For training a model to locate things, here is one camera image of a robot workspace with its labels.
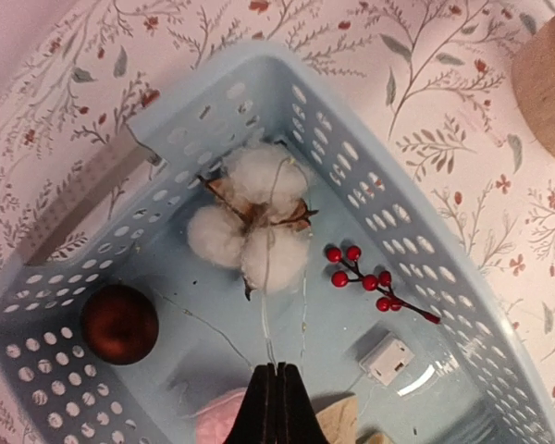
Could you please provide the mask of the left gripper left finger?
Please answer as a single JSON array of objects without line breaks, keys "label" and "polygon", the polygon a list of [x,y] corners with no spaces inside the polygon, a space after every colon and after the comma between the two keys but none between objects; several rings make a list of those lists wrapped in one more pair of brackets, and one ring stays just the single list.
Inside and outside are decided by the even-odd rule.
[{"label": "left gripper left finger", "polygon": [[276,411],[276,367],[273,364],[257,365],[228,434],[228,444],[276,443]]}]

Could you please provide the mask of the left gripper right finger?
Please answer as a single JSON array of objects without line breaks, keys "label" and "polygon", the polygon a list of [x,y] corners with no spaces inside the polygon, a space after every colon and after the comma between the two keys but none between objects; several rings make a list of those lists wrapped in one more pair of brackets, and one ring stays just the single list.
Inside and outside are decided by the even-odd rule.
[{"label": "left gripper right finger", "polygon": [[294,364],[277,367],[277,443],[328,443]]}]

